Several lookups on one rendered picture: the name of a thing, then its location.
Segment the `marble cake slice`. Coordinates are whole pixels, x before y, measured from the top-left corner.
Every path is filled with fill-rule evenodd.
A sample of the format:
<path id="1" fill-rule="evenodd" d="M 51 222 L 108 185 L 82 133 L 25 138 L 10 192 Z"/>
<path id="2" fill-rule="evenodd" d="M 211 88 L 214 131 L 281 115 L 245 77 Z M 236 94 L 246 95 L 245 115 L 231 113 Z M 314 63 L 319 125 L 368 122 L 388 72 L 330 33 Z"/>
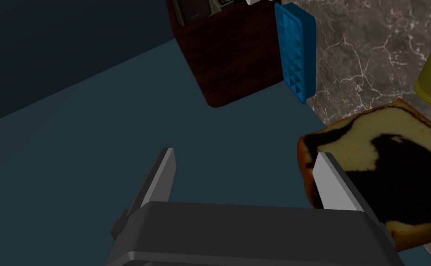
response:
<path id="1" fill-rule="evenodd" d="M 320 152 L 334 156 L 397 251 L 431 242 L 431 121 L 397 99 L 301 136 L 299 169 L 316 209 L 327 204 L 313 176 Z"/>

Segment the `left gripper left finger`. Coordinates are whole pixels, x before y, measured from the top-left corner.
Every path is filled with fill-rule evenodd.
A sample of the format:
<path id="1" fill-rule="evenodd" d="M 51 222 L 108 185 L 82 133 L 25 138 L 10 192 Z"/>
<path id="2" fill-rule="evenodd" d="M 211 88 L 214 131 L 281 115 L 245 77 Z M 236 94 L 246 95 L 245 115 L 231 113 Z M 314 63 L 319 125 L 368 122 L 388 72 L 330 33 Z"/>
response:
<path id="1" fill-rule="evenodd" d="M 174 149 L 164 147 L 140 187 L 128 211 L 130 217 L 139 208 L 153 201 L 167 202 L 176 172 Z"/>

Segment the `blue ice cube tray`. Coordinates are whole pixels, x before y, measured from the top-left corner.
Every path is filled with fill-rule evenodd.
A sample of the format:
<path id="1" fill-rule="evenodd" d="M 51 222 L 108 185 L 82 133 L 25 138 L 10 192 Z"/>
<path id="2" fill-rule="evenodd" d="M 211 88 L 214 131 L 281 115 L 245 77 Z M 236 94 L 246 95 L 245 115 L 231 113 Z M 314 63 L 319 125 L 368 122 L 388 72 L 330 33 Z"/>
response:
<path id="1" fill-rule="evenodd" d="M 316 21 L 294 3 L 275 3 L 282 76 L 304 105 L 316 94 Z"/>

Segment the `dark brown wooden box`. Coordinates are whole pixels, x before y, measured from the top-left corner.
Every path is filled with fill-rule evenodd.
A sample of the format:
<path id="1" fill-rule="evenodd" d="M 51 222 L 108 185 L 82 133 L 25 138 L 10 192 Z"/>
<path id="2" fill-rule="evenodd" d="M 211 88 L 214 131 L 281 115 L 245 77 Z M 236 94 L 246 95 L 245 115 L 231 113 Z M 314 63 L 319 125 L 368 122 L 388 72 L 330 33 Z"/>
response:
<path id="1" fill-rule="evenodd" d="M 190 25 L 180 25 L 173 0 L 169 21 L 207 104 L 222 107 L 282 81 L 275 4 L 245 0 Z"/>

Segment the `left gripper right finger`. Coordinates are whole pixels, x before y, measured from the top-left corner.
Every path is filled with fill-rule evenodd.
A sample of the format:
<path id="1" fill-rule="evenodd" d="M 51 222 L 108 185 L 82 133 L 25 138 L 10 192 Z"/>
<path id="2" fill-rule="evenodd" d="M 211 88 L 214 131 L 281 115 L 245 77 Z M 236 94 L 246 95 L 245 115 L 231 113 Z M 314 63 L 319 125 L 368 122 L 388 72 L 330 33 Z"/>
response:
<path id="1" fill-rule="evenodd" d="M 323 208 L 364 212 L 376 224 L 384 226 L 332 154 L 318 153 L 313 177 Z"/>

